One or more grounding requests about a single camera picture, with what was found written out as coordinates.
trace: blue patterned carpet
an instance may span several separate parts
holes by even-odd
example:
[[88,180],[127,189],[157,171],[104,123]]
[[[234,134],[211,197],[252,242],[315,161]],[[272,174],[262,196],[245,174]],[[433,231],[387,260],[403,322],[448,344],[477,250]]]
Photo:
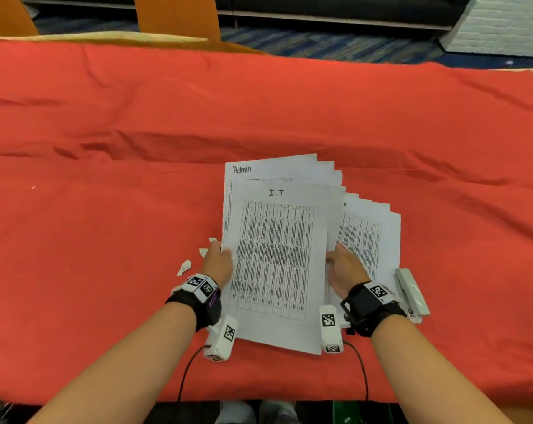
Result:
[[[38,16],[35,24],[41,34],[139,31],[136,21],[130,20]],[[250,26],[223,26],[221,34],[226,42],[239,43],[279,56],[395,64],[434,61],[449,67],[466,68],[533,68],[531,57],[446,54],[431,36],[427,39],[379,37]]]

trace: white brick wall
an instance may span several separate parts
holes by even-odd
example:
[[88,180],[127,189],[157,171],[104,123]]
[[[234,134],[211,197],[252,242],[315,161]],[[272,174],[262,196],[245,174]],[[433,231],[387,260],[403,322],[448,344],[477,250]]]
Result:
[[447,52],[533,56],[533,0],[471,0],[440,42]]

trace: person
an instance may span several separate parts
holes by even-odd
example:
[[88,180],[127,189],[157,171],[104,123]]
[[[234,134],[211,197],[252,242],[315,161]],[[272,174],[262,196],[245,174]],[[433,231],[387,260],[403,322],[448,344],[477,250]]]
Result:
[[[337,243],[327,253],[329,282],[345,298],[369,282],[362,263]],[[231,251],[213,242],[200,273],[222,289],[231,279]],[[196,329],[193,308],[168,302],[43,406],[30,424],[140,424],[176,369]],[[410,424],[511,424],[435,349],[406,317],[392,314],[370,337]],[[293,405],[263,402],[269,423],[297,423]],[[217,423],[253,422],[242,403],[225,403]]]

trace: person's right arm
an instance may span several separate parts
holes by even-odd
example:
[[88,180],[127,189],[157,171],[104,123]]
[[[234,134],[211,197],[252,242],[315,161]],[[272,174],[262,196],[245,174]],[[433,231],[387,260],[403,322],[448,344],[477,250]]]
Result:
[[[355,255],[341,244],[327,254],[329,281],[344,299],[369,281]],[[406,317],[390,315],[371,341],[398,403],[410,424],[511,424]]]

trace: white speck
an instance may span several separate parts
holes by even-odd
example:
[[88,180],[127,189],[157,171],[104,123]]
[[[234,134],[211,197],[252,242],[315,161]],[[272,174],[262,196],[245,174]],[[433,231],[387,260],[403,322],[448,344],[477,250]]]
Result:
[[182,266],[180,266],[180,270],[178,271],[176,275],[181,276],[182,274],[184,274],[184,272],[186,272],[190,268],[192,268],[192,262],[190,262],[189,260],[186,260],[184,263],[182,263]]

